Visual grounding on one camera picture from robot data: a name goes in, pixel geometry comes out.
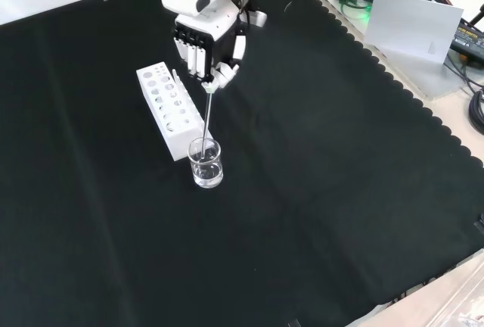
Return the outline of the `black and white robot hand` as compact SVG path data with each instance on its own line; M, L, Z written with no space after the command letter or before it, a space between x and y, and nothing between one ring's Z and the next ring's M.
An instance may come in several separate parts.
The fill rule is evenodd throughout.
M262 28L266 21L266 13L229 2L197 17L178 15L173 39L188 74L213 94L236 77L249 29Z

